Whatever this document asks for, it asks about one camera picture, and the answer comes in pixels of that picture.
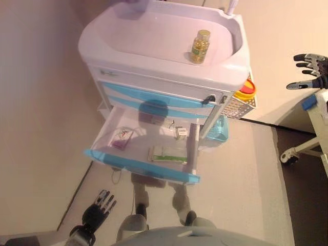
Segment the white pole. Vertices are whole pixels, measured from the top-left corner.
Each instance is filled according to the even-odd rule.
[[[227,15],[232,15],[232,13],[234,12],[237,4],[238,4],[238,0],[230,0],[229,7],[226,11],[226,14]]]

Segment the bottle cap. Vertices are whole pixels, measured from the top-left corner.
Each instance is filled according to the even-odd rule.
[[[202,29],[202,30],[198,31],[197,38],[209,40],[210,35],[211,35],[211,33],[209,30]]]

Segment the floor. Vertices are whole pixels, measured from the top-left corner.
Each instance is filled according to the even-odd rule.
[[[81,223],[84,210],[102,189],[116,197],[113,213],[96,232],[96,245],[110,245],[135,202],[148,203],[150,228],[178,226],[189,209],[220,229],[246,234],[275,245],[294,245],[292,222],[276,147],[275,129],[230,120],[229,141],[214,152],[201,152],[195,186],[147,183],[128,172],[113,172],[94,163],[58,233],[40,235],[41,246],[64,245],[70,230]]]
[[[103,125],[68,4],[0,0],[0,243],[57,229]]]
[[[280,129],[277,136],[280,153],[313,137]],[[295,245],[328,245],[328,179],[321,160],[301,155],[295,165],[282,170]]]

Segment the white wall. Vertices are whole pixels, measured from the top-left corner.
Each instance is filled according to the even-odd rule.
[[[228,0],[206,0],[206,6],[227,7]],[[327,0],[240,0],[235,13],[243,17],[258,89],[258,109],[246,118],[311,131],[299,102],[314,89],[290,91],[285,86],[312,78],[295,67],[293,56],[328,56]]]
[[[0,235],[56,230],[103,120],[70,1],[0,0]]]

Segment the small box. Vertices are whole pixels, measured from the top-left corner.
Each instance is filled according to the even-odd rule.
[[[152,116],[151,124],[165,127],[170,130],[173,130],[173,128],[174,128],[174,120],[165,118],[165,117],[161,117],[161,116],[157,116],[157,115]]]
[[[132,134],[133,134],[133,130],[128,128],[122,128],[117,130],[116,134],[114,135],[111,141],[111,146],[120,150],[124,150]]]
[[[184,140],[188,135],[188,131],[185,127],[176,127],[175,132],[177,140]]]

